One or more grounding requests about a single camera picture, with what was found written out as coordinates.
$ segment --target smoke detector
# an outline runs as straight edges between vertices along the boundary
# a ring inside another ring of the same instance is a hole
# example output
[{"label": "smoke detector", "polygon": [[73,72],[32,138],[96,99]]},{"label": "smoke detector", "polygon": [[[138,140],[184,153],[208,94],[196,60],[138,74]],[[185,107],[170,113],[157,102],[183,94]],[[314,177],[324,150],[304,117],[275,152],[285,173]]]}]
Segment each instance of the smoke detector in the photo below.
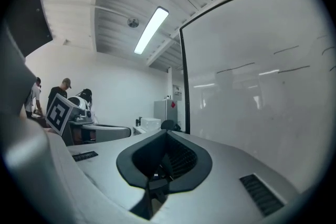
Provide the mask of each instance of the smoke detector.
[{"label": "smoke detector", "polygon": [[129,27],[137,28],[139,26],[139,20],[136,18],[129,18],[127,24]]}]

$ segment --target white box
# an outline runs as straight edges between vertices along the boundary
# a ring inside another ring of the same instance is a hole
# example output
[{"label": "white box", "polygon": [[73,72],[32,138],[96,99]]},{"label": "white box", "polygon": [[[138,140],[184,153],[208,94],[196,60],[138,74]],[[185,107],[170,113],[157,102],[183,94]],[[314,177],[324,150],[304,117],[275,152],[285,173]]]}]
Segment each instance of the white box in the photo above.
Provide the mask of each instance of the white box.
[{"label": "white box", "polygon": [[141,127],[147,132],[159,130],[161,128],[161,120],[155,118],[141,118]]}]

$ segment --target man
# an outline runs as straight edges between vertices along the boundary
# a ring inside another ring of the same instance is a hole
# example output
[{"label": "man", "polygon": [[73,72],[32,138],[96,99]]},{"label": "man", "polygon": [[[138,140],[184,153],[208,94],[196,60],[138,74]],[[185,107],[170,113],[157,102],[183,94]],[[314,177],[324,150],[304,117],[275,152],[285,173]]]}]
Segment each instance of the man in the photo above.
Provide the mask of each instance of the man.
[{"label": "man", "polygon": [[36,82],[34,83],[32,89],[30,90],[29,95],[27,96],[25,102],[25,110],[27,114],[27,118],[32,118],[31,115],[33,113],[33,99],[36,99],[36,106],[38,109],[38,113],[43,116],[42,108],[40,104],[40,87],[41,87],[41,79],[39,77],[36,78]]},{"label": "man", "polygon": [[66,78],[66,79],[63,79],[61,86],[53,87],[51,89],[49,97],[48,97],[47,112],[49,111],[49,107],[51,103],[53,102],[57,93],[59,93],[64,98],[68,98],[68,94],[66,90],[68,90],[69,88],[71,89],[71,81],[70,79]]}]

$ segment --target refrigerator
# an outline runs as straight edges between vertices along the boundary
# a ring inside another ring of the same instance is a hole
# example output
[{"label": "refrigerator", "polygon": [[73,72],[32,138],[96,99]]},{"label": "refrigerator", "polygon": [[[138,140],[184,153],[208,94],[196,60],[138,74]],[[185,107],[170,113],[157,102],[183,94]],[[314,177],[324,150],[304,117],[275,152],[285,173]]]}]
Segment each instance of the refrigerator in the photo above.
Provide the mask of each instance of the refrigerator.
[{"label": "refrigerator", "polygon": [[177,101],[170,99],[155,101],[154,118],[160,119],[161,124],[165,120],[173,120],[177,123]]}]

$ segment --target fluorescent light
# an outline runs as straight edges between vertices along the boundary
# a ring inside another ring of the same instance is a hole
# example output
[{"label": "fluorescent light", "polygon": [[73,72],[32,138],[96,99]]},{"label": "fluorescent light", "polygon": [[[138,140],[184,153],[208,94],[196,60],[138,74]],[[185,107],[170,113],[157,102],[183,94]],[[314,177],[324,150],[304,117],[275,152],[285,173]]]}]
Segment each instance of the fluorescent light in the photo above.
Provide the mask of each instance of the fluorescent light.
[{"label": "fluorescent light", "polygon": [[169,12],[167,10],[161,7],[157,7],[134,50],[136,54],[141,54],[143,52],[151,38],[154,36],[157,29],[160,27],[160,25],[163,23],[168,15]]},{"label": "fluorescent light", "polygon": [[215,84],[211,83],[211,84],[206,84],[206,85],[197,85],[197,86],[194,86],[194,88],[209,87],[209,86],[213,86],[213,85],[215,85]]},{"label": "fluorescent light", "polygon": [[277,69],[277,70],[272,70],[272,71],[269,71],[269,72],[260,73],[259,76],[267,75],[267,74],[272,74],[272,73],[277,73],[277,72],[279,72],[279,71],[280,71],[279,69]]}]

